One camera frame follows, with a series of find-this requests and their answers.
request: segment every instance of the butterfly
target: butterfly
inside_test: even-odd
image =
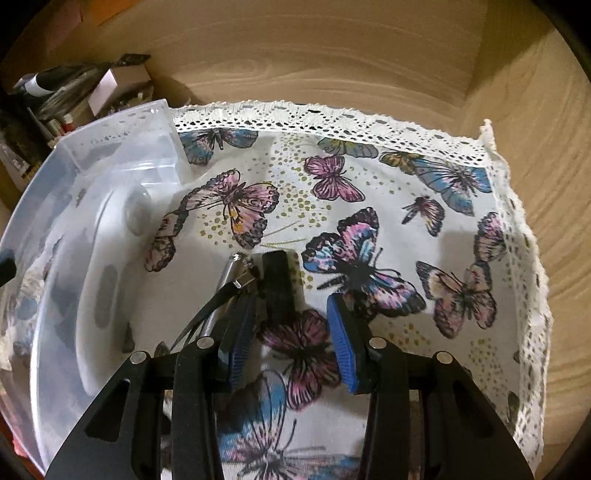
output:
[[[431,236],[437,236],[439,234],[443,225],[445,210],[443,210],[443,207],[438,201],[432,200],[428,195],[425,195],[424,197],[417,197],[414,203],[402,208],[408,210],[408,213],[402,219],[403,225],[406,225],[420,213],[427,224],[429,234]]]
[[[267,228],[266,213],[271,213],[279,203],[279,192],[270,183],[246,186],[240,183],[240,172],[232,169],[220,173],[205,185],[185,195],[181,210],[213,208],[223,205],[223,215],[230,217],[233,237],[242,248],[254,248],[261,243]]]
[[[378,313],[397,317],[420,312],[426,304],[414,286],[395,270],[376,268],[383,251],[374,256],[378,230],[378,214],[364,208],[341,220],[338,233],[324,232],[310,240],[301,254],[303,266],[312,273],[337,274],[318,290],[338,286],[354,314],[367,321]]]
[[[326,319],[316,310],[303,311],[294,325],[271,325],[265,321],[258,338],[291,360],[287,384],[290,409],[303,410],[320,397],[323,386],[334,388],[340,384],[336,354],[326,351],[330,346]]]
[[[373,145],[347,142],[336,138],[323,138],[318,142],[318,146],[331,155],[350,155],[355,158],[375,158],[378,156],[378,150]]]
[[[398,167],[407,175],[414,175],[415,168],[413,160],[422,158],[422,155],[416,153],[408,153],[402,151],[384,152],[379,156],[381,163],[385,163],[391,167]]]
[[[464,167],[443,160],[433,162],[420,158],[412,161],[418,178],[430,189],[441,194],[449,208],[464,215],[474,216],[470,193],[492,192],[486,170]]]
[[[496,212],[489,212],[478,222],[478,232],[474,236],[474,255],[477,260],[491,262],[502,258],[506,251],[501,219]]]
[[[188,211],[179,209],[166,214],[162,219],[145,257],[144,268],[147,271],[159,272],[173,259],[177,251],[174,237],[180,233],[188,216]]]
[[[257,379],[237,390],[226,408],[217,414],[217,432],[222,462],[239,465],[238,479],[253,475],[254,480],[322,480],[350,478],[358,468],[355,459],[346,455],[302,455],[308,447],[288,450],[293,440],[296,420],[287,440],[281,441],[286,411],[285,386],[281,375],[272,370],[261,372]]]
[[[187,159],[193,165],[207,165],[213,156],[213,147],[218,144],[223,150],[223,143],[236,148],[250,148],[258,138],[258,132],[230,128],[211,128],[179,134]]]
[[[427,298],[435,300],[433,320],[443,336],[455,338],[466,319],[476,320],[482,329],[495,321],[496,302],[486,262],[472,264],[464,273],[464,281],[424,262],[417,262],[417,274]]]
[[[304,162],[304,170],[320,180],[312,193],[321,200],[336,200],[341,197],[346,202],[362,202],[365,195],[350,180],[343,177],[345,159],[342,155],[331,157],[309,157]]]

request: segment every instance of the metal rod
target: metal rod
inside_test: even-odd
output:
[[[228,263],[222,272],[219,282],[217,283],[216,291],[222,288],[226,283],[236,280],[242,275],[249,265],[249,258],[246,254],[237,252],[232,254],[228,259]],[[213,312],[207,320],[203,323],[199,337],[209,336],[213,330],[213,326],[217,320],[220,319],[227,311],[234,299],[228,301],[226,304],[219,307]]]

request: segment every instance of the wooden surface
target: wooden surface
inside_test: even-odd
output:
[[[591,407],[591,83],[528,4],[489,6],[459,133],[475,135],[484,117],[493,122],[550,278],[554,329],[541,478]]]
[[[550,277],[555,324],[538,477],[548,471],[591,406],[591,84],[535,7],[144,0],[99,27],[84,21],[48,56],[43,26],[59,3],[0,66],[5,86],[60,62],[133,51],[152,54],[147,69],[172,106],[189,98],[318,102],[470,136],[493,120]]]
[[[48,56],[44,27],[60,3],[4,60],[5,87],[59,62],[133,51],[152,54],[156,94],[172,106],[285,99],[441,129],[463,104],[486,13],[485,0],[384,0],[366,10],[355,0],[145,0],[99,27],[84,21]]]

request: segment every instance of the white lace trim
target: white lace trim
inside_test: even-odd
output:
[[[509,251],[519,333],[519,413],[513,438],[532,471],[542,457],[550,333],[554,322],[548,306],[548,277],[540,250],[525,221],[521,200],[511,188],[509,164],[496,150],[491,121],[480,128],[480,140],[491,157],[487,167]]]
[[[490,159],[482,143],[473,138],[452,137],[412,122],[398,122],[385,115],[324,105],[257,102],[210,103],[173,111],[179,132],[204,128],[247,128],[268,132],[300,132],[393,148],[456,163],[484,167]]]
[[[540,263],[535,237],[525,221],[523,205],[511,189],[509,165],[496,151],[489,120],[481,128],[480,138],[475,140],[452,137],[385,115],[366,115],[353,109],[296,105],[285,101],[249,100],[188,106],[173,111],[173,119],[178,132],[214,127],[299,132],[486,168],[505,231],[521,345],[520,408],[514,439],[531,469],[536,470],[543,449],[545,384],[553,322],[547,302],[548,278]]]

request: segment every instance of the butterfly print fabric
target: butterfly print fabric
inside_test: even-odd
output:
[[[287,385],[287,404],[302,410],[316,401],[323,387],[340,384],[339,366],[330,346],[326,319],[315,310],[303,311],[294,325],[263,322],[259,340],[291,361]]]
[[[365,195],[348,179],[343,177],[345,159],[341,155],[332,157],[310,157],[304,163],[304,170],[320,180],[312,193],[320,200],[342,198],[346,202],[363,202]]]
[[[326,153],[332,155],[350,155],[355,158],[375,158],[378,156],[378,149],[373,145],[347,142],[345,140],[336,140],[334,138],[323,138],[318,142],[318,146]]]
[[[359,465],[355,458],[326,454],[318,445],[290,450],[297,423],[285,419],[286,400],[283,380],[274,371],[262,372],[234,393],[217,417],[222,462],[241,468],[237,478],[298,480],[330,472],[339,473],[331,478],[349,478]]]
[[[501,219],[496,212],[489,212],[478,222],[478,232],[474,238],[474,256],[477,260],[491,262],[501,259],[506,250]]]
[[[356,478],[369,398],[342,384],[325,320],[334,292],[374,335],[424,356],[450,352],[508,425],[523,417],[523,398],[508,406],[531,365],[518,342],[514,283],[523,287],[509,248],[523,234],[514,223],[509,232],[506,213],[501,222],[499,177],[485,163],[434,156],[416,139],[406,151],[198,125],[187,137],[198,163],[209,162],[187,168],[195,177],[153,220],[131,321],[136,349],[171,345],[238,251],[260,266],[262,254],[284,250],[297,308],[272,324],[261,301],[238,389],[216,402],[226,479]]]
[[[448,161],[411,160],[417,177],[456,212],[474,215],[472,196],[476,192],[491,193],[491,184],[484,168],[464,167]]]
[[[212,128],[205,131],[185,132],[179,135],[189,163],[207,165],[212,159],[215,145],[223,150],[224,143],[236,148],[250,148],[258,137],[251,130]]]
[[[420,213],[422,219],[427,225],[427,231],[431,236],[439,235],[441,226],[443,225],[443,219],[445,218],[445,210],[439,204],[437,200],[432,200],[428,196],[417,197],[414,203],[402,207],[407,210],[408,213],[402,219],[402,224],[406,225],[415,216]]]
[[[229,170],[186,194],[178,209],[162,220],[146,256],[146,270],[160,271],[173,259],[176,252],[174,238],[182,230],[191,210],[223,207],[223,217],[229,218],[230,229],[238,245],[247,249],[258,245],[267,227],[265,214],[275,209],[279,194],[271,184],[246,186],[245,182],[239,182],[240,172]]]
[[[318,286],[337,287],[356,315],[372,320],[378,313],[406,316],[425,308],[414,286],[395,270],[380,270],[376,262],[379,221],[373,208],[341,220],[337,233],[323,232],[302,252],[303,267],[312,273],[337,274]]]
[[[487,263],[472,264],[463,281],[424,262],[417,262],[417,274],[427,298],[436,301],[433,320],[444,336],[455,338],[465,320],[475,320],[483,329],[495,321],[496,302]]]

